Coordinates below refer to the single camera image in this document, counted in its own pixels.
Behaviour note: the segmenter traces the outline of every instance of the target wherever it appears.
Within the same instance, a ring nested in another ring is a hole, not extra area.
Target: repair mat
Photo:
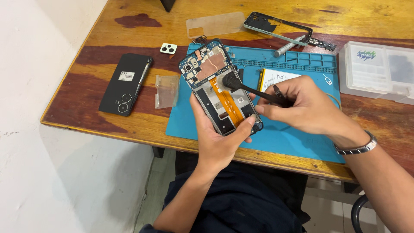
[[[190,44],[187,54],[201,44]],[[226,46],[226,50],[238,68],[244,69],[243,83],[257,88],[260,69],[269,68],[281,72],[308,75],[325,93],[339,97],[339,83],[334,55],[288,51],[285,56],[274,57],[274,50]],[[197,129],[189,98],[191,89],[186,82],[180,82],[177,105],[172,108],[166,135],[197,140]],[[263,130],[252,135],[252,143],[243,142],[240,147],[262,150],[304,158],[345,163],[324,135],[309,134],[289,125],[260,116]]]

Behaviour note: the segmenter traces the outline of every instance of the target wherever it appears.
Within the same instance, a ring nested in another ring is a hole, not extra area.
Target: white wall
[[[0,232],[131,232],[149,146],[41,125],[106,0],[0,2]]]

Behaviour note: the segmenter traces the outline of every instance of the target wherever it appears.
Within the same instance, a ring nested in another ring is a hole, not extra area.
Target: disassembled smartphone
[[[293,22],[289,22],[283,19],[278,19],[273,16],[265,15],[259,12],[253,11],[244,21],[243,26],[248,29],[255,30],[264,34],[268,34],[289,42],[293,42],[298,45],[306,46],[312,44],[329,51],[334,51],[336,45],[320,41],[318,39],[312,38],[313,30],[310,27],[302,26]],[[303,32],[305,38],[296,41],[294,38],[289,38],[282,36],[282,34],[287,34],[289,32]]]
[[[230,72],[240,79],[219,39],[213,39],[188,55],[178,68],[219,134],[229,135],[252,114],[256,114],[256,122],[251,135],[263,129],[263,122],[245,90],[229,92],[217,86],[217,79]]]

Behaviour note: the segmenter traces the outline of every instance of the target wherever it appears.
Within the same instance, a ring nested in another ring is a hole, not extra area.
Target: tile floor
[[[143,225],[153,223],[161,212],[168,185],[175,176],[175,150],[166,149],[164,158],[154,158],[145,197],[137,217],[135,232]],[[341,182],[309,177],[306,185],[310,188],[341,192]],[[351,223],[352,205],[305,195],[302,210],[311,220],[304,227],[308,233],[354,233]],[[360,212],[361,228],[364,233],[389,233],[375,211],[363,208]]]

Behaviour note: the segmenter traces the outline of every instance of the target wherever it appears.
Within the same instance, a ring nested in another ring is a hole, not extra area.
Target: anti-static brush
[[[269,95],[267,93],[264,93],[264,92],[255,90],[253,88],[250,88],[246,85],[243,85],[243,83],[241,83],[241,81],[234,75],[233,72],[226,74],[223,78],[218,78],[217,87],[222,90],[226,90],[226,91],[243,89],[253,94],[256,94],[264,99],[267,99],[270,102],[273,102],[281,106],[282,108],[292,107],[294,104],[294,102],[286,99],[283,96],[283,94],[280,93],[280,90],[276,85],[273,85],[273,89],[274,89],[274,92],[276,93],[276,96]]]

